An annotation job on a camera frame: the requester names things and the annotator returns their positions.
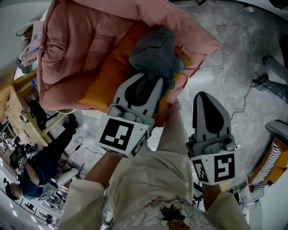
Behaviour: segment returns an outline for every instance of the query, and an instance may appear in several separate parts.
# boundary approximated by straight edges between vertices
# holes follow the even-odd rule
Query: pink blanket
[[[87,108],[78,100],[134,20],[173,30],[178,46],[193,63],[167,106],[186,85],[187,77],[220,46],[194,18],[167,0],[53,0],[44,23],[37,72],[42,107]]]

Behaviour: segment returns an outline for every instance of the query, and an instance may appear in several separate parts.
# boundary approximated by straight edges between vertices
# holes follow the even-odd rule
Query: orange pillow
[[[80,103],[91,106],[101,112],[108,113],[109,106],[113,103],[119,86],[137,73],[128,59],[140,38],[148,34],[151,29],[152,28],[143,21],[136,21],[128,29],[122,41],[118,43],[116,48],[104,61],[100,74],[88,88],[85,97],[79,100]],[[175,47],[175,55],[181,56],[186,66],[192,65],[192,62],[181,48]],[[175,81],[177,81],[180,76],[181,74],[175,75]],[[161,99],[160,106],[165,104],[169,93],[170,90]]]

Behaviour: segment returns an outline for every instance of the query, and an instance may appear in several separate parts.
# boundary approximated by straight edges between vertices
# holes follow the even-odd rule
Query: beige shirt
[[[110,229],[130,230],[248,230],[234,196],[222,193],[204,213],[191,205],[192,164],[188,156],[150,151],[131,162],[121,161],[109,187],[114,210]],[[91,181],[74,180],[59,230],[98,230],[102,226],[104,188]]]

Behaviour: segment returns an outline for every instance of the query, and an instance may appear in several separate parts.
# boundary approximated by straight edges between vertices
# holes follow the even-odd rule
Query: gray tiled floor
[[[187,133],[192,134],[193,98],[199,91],[205,91],[216,97],[231,115],[241,109],[244,96],[250,82],[257,75],[267,72],[272,80],[281,81],[261,64],[261,58],[267,54],[283,63],[279,47],[279,36],[288,34],[288,23],[267,11],[256,9],[248,13],[244,5],[225,1],[207,1],[199,7],[195,1],[177,2],[178,6],[189,12],[222,44],[221,49],[211,55],[202,68],[189,79],[189,85],[179,95],[182,106],[180,111]],[[92,151],[103,151],[95,146],[98,119],[75,113],[81,127],[73,141],[67,147],[70,154],[77,146],[77,137],[84,137],[84,144]],[[263,148],[269,139],[264,125],[273,119],[287,121],[288,106],[274,95],[260,93],[252,89],[246,100],[246,110],[237,113],[232,120],[232,132],[237,144],[241,145],[243,171],[239,180],[255,166]],[[59,126],[53,131],[57,136]],[[148,145],[156,149],[162,129],[153,131]],[[85,164],[83,173],[97,162],[101,156],[92,154],[83,147],[70,158],[78,165]]]

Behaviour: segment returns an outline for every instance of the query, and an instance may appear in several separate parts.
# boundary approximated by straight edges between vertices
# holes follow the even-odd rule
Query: wooden table
[[[50,126],[41,131],[37,126],[36,119],[32,118],[30,114],[29,106],[21,99],[21,93],[25,92],[30,85],[31,84],[25,84],[17,92],[14,86],[11,86],[6,115],[8,116],[8,120],[11,123],[13,130],[19,136],[23,144],[47,146],[48,143],[51,142],[47,133],[66,115],[61,114]],[[20,119],[22,112],[27,115],[27,123]]]

